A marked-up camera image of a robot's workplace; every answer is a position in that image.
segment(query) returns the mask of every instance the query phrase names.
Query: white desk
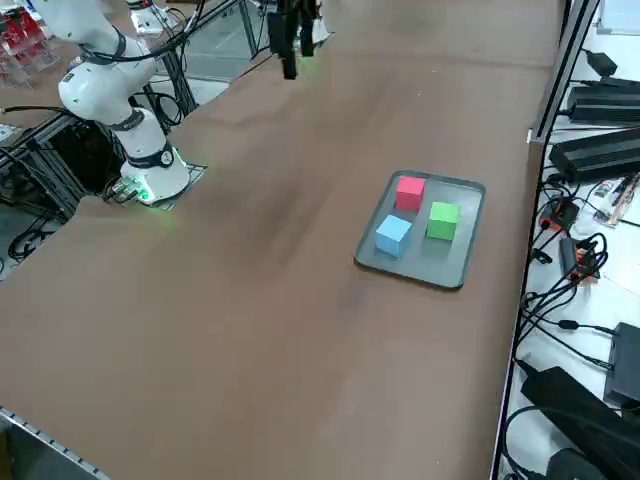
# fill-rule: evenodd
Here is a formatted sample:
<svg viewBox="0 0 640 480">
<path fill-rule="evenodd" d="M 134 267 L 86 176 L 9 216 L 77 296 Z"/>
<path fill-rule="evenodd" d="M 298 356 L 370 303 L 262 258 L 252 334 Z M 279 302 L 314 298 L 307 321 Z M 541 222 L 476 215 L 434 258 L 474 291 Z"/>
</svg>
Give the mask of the white desk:
<svg viewBox="0 0 640 480">
<path fill-rule="evenodd" d="M 585 40 L 584 48 L 607 53 L 619 65 L 616 77 L 640 80 L 640 62 L 637 56 L 637 52 L 640 51 L 639 36 L 598 35 L 596 28 L 593 27 Z M 584 54 L 580 55 L 572 78 L 574 80 L 599 79 L 588 66 Z M 559 117 L 555 128 L 566 129 L 572 126 L 574 128 L 585 127 L 585 125 L 571 125 L 566 117 Z M 551 142 L 595 134 L 598 132 L 558 130 L 553 133 Z M 548 162 L 550 149 L 551 146 L 547 148 L 546 165 L 550 165 Z M 554 172 L 553 169 L 545 170 L 545 177 Z M 586 197 L 591 187 L 592 185 L 583 185 L 578 196 Z M 541 206 L 546 200 L 545 195 L 541 194 L 539 205 Z M 590 201 L 592 203 L 595 201 L 593 195 L 590 197 Z M 582 324 L 609 328 L 615 328 L 620 322 L 640 326 L 640 295 L 634 294 L 621 284 L 616 283 L 616 279 L 620 278 L 623 269 L 631 269 L 640 273 L 640 267 L 638 267 L 640 252 L 635 254 L 632 252 L 634 247 L 640 245 L 640 228 L 619 224 L 615 229 L 612 229 L 593 220 L 593 213 L 594 209 L 589 206 L 582 208 L 571 234 L 575 238 L 584 238 L 595 232 L 601 232 L 606 236 L 609 261 L 601 270 L 602 278 L 593 285 L 581 285 L 578 288 L 576 298 L 567 306 L 552 312 L 548 318 L 555 321 L 571 319 Z M 553 232 L 550 230 L 543 233 L 536 242 L 536 246 L 542 245 L 552 234 Z M 542 265 L 537 261 L 532 263 L 527 277 L 527 292 L 544 292 L 562 276 L 558 261 L 560 238 L 556 238 L 544 249 L 545 253 L 554 259 L 552 264 Z M 610 336 L 593 330 L 579 329 L 570 332 L 553 325 L 543 324 L 543 326 L 580 352 L 604 361 L 608 360 L 611 346 Z M 522 342 L 517 351 L 517 358 L 524 359 L 541 370 L 554 366 L 562 367 L 594 395 L 603 398 L 605 370 L 585 362 L 539 330 L 534 330 Z M 525 378 L 524 372 L 516 367 L 511 380 L 508 414 L 531 405 L 520 393 Z M 540 412 L 529 412 L 519 416 L 509 429 L 508 442 L 509 451 L 516 461 L 523 467 L 539 473 L 546 472 L 549 458 L 555 452 L 573 446 Z M 510 471 L 506 465 L 503 458 L 499 478 Z"/>
</svg>

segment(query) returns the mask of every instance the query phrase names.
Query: black power brick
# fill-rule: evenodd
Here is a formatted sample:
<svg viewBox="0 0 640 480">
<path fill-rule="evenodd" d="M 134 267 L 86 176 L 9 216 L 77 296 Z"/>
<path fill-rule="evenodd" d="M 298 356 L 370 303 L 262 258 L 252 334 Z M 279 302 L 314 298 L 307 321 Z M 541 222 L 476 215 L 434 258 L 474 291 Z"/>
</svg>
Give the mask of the black power brick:
<svg viewBox="0 0 640 480">
<path fill-rule="evenodd" d="M 640 88 L 612 85 L 573 87 L 567 111 L 574 123 L 637 125 L 640 123 Z"/>
<path fill-rule="evenodd" d="M 604 395 L 607 401 L 623 407 L 640 402 L 640 328 L 620 323 L 611 343 Z"/>
<path fill-rule="evenodd" d="M 601 77 L 610 77 L 618 70 L 616 62 L 611 60 L 606 53 L 594 53 L 590 50 L 583 50 L 587 54 L 587 63 Z"/>
<path fill-rule="evenodd" d="M 640 430 L 623 420 L 562 368 L 553 367 L 539 372 L 525 362 L 518 361 L 518 365 L 527 373 L 522 393 L 535 406 L 553 408 L 574 417 L 589 419 L 619 437 L 640 442 Z M 582 451 L 586 461 L 602 472 L 605 478 L 640 479 L 640 452 L 637 447 L 566 415 L 544 410 L 542 413 Z"/>
<path fill-rule="evenodd" d="M 572 183 L 635 173 L 640 171 L 640 128 L 558 142 L 551 148 L 549 158 Z"/>
</svg>

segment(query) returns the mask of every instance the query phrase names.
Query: blue cube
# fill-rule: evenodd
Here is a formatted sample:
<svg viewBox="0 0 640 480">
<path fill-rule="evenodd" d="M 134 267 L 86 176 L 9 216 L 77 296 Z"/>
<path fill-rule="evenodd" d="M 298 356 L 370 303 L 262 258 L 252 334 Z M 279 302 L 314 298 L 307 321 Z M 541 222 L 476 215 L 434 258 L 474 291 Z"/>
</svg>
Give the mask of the blue cube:
<svg viewBox="0 0 640 480">
<path fill-rule="evenodd" d="M 376 230 L 376 248 L 394 257 L 400 257 L 409 239 L 410 229 L 410 222 L 389 215 Z"/>
</svg>

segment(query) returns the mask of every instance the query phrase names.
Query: black device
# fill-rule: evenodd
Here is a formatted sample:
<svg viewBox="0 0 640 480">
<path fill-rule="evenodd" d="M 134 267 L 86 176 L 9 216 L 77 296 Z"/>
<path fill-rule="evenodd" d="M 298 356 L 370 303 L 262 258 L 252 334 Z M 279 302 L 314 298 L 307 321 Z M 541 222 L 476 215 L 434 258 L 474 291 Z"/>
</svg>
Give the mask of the black device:
<svg viewBox="0 0 640 480">
<path fill-rule="evenodd" d="M 636 80 L 625 80 L 624 78 L 616 77 L 602 77 L 598 83 L 608 87 L 640 88 L 640 82 Z"/>
<path fill-rule="evenodd" d="M 586 277 L 600 278 L 599 269 L 596 268 L 598 259 L 593 250 L 582 248 L 580 242 L 573 238 L 563 238 L 559 243 L 560 265 L 562 274 L 572 281 L 578 281 Z"/>
<path fill-rule="evenodd" d="M 267 28 L 272 53 L 282 61 L 287 80 L 298 76 L 293 42 L 300 26 L 300 50 L 303 57 L 313 57 L 313 20 L 318 11 L 315 0 L 278 0 L 275 12 L 267 14 Z"/>
<path fill-rule="evenodd" d="M 609 353 L 613 370 L 607 372 L 604 395 L 622 407 L 633 406 L 640 402 L 640 328 L 620 323 L 615 331 Z"/>
<path fill-rule="evenodd" d="M 547 464 L 548 480 L 607 480 L 602 472 L 572 448 L 556 452 Z"/>
<path fill-rule="evenodd" d="M 571 121 L 595 125 L 639 124 L 640 88 L 610 87 L 611 85 L 573 87 L 567 99 Z"/>
<path fill-rule="evenodd" d="M 618 70 L 616 62 L 611 60 L 606 53 L 583 50 L 587 54 L 587 63 L 601 77 L 610 77 Z"/>
<path fill-rule="evenodd" d="M 576 223 L 580 213 L 580 207 L 571 201 L 570 198 L 562 195 L 554 195 L 547 202 L 547 206 L 540 214 L 540 225 L 549 222 L 549 229 L 554 232 L 560 230 L 569 231 Z"/>
<path fill-rule="evenodd" d="M 572 183 L 636 173 L 640 171 L 640 128 L 558 142 L 549 158 Z"/>
<path fill-rule="evenodd" d="M 518 361 L 518 364 L 527 373 L 521 391 L 534 405 L 588 419 L 618 436 L 640 442 L 640 430 L 623 420 L 562 368 L 538 371 L 525 362 Z M 566 415 L 544 410 L 542 413 L 607 480 L 640 479 L 637 447 Z"/>
</svg>

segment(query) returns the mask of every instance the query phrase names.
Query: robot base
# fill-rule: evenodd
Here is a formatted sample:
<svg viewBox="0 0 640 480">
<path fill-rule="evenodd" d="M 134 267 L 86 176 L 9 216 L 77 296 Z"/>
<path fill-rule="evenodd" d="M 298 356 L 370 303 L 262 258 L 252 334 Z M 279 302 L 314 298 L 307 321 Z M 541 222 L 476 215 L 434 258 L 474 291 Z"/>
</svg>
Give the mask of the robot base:
<svg viewBox="0 0 640 480">
<path fill-rule="evenodd" d="M 174 161 L 169 168 L 142 169 L 125 162 L 120 169 L 121 182 L 132 184 L 132 190 L 138 192 L 136 199 L 145 205 L 175 197 L 189 186 L 190 175 L 187 164 L 180 158 L 175 148 L 173 155 Z"/>
</svg>

